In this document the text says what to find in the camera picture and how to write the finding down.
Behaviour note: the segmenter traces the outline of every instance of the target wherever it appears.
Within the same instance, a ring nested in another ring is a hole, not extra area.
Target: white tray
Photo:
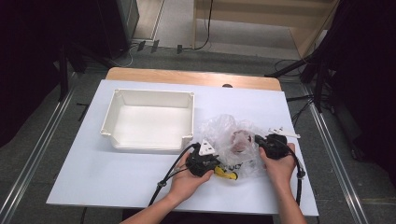
[[[194,93],[114,90],[101,135],[114,148],[178,154],[193,138]]]

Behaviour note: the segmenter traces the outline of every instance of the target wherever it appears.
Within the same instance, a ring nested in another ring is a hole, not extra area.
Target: human hand
[[[184,154],[176,167],[180,167],[181,165],[185,164],[189,155],[189,152]],[[189,199],[190,196],[198,189],[198,187],[208,181],[213,173],[213,170],[210,170],[202,177],[199,177],[193,175],[190,170],[185,170],[174,175],[172,178],[171,189],[169,190],[169,193],[166,195],[166,197],[172,200],[173,203],[182,203],[183,201]]]
[[[295,145],[293,143],[288,143],[288,147],[294,152]],[[267,170],[267,174],[270,176],[273,184],[278,186],[289,186],[291,175],[296,166],[294,158],[292,156],[287,156],[279,160],[273,160],[267,157],[265,150],[259,147],[260,157],[264,161],[264,166]]]

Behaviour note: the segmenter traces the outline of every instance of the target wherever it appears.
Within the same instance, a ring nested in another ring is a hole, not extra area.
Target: person's left hand
[[[189,155],[189,152],[184,154],[177,164],[177,167],[184,165]],[[172,179],[172,186],[169,190],[169,193],[167,194],[167,197],[176,204],[186,201],[198,189],[198,187],[210,179],[210,176],[212,176],[213,173],[213,170],[211,170],[206,172],[206,174],[204,174],[202,177],[199,177],[193,175],[190,170],[185,170],[174,175]]]

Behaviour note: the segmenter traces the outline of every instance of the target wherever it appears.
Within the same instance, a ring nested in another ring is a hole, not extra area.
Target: person's arm
[[[177,167],[186,163],[189,153],[186,153],[178,163]],[[176,208],[179,204],[186,201],[203,183],[210,179],[213,171],[208,171],[202,177],[193,175],[189,170],[176,174],[172,179],[172,186],[169,193],[158,202],[143,209],[139,213],[129,217],[121,224],[154,224],[160,223],[163,218]]]
[[[295,151],[294,144],[290,143],[288,146],[291,150]],[[290,179],[296,166],[294,158],[292,156],[287,156],[280,160],[269,159],[262,147],[260,147],[260,156],[265,163],[267,174],[276,191],[281,223],[306,223],[303,213],[291,193]]]

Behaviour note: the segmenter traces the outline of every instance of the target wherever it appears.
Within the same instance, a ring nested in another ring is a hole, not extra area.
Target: clear plastic bag
[[[263,175],[263,162],[254,135],[265,136],[249,120],[237,121],[223,114],[203,122],[199,127],[203,139],[217,151],[224,172],[234,172],[240,177]]]

